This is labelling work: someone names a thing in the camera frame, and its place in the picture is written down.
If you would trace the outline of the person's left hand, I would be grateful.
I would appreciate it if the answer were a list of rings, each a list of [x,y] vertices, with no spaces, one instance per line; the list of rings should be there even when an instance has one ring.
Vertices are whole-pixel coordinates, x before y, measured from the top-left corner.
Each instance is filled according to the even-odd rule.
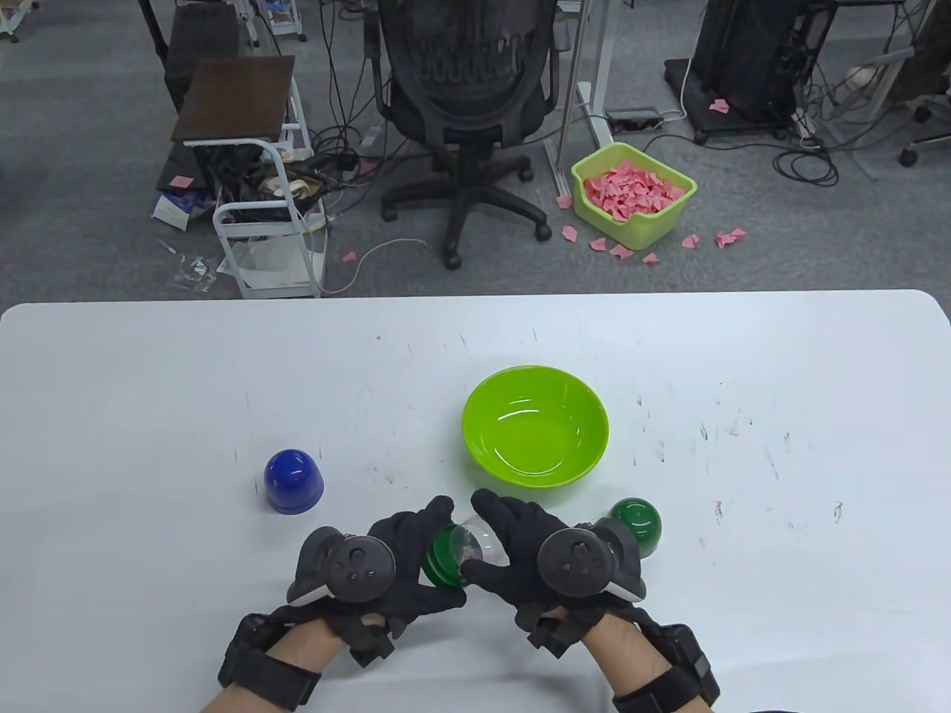
[[[437,495],[417,512],[398,512],[370,527],[368,536],[387,544],[394,554],[394,578],[380,596],[366,603],[334,603],[324,615],[331,631],[343,639],[361,668],[392,654],[395,639],[421,616],[465,605],[467,595],[462,588],[419,582],[422,564],[435,538],[451,524],[453,512],[454,501],[447,495]]]

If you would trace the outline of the person's right hand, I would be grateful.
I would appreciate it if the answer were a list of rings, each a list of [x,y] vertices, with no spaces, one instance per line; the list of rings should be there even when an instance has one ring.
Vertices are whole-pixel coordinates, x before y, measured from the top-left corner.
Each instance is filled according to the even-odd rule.
[[[499,537],[509,564],[496,566],[476,559],[461,564],[462,577],[495,594],[516,609],[516,625],[534,648],[561,658],[604,618],[608,597],[573,598],[547,585],[538,568],[538,553],[566,524],[534,502],[478,489],[471,496],[476,515]]]

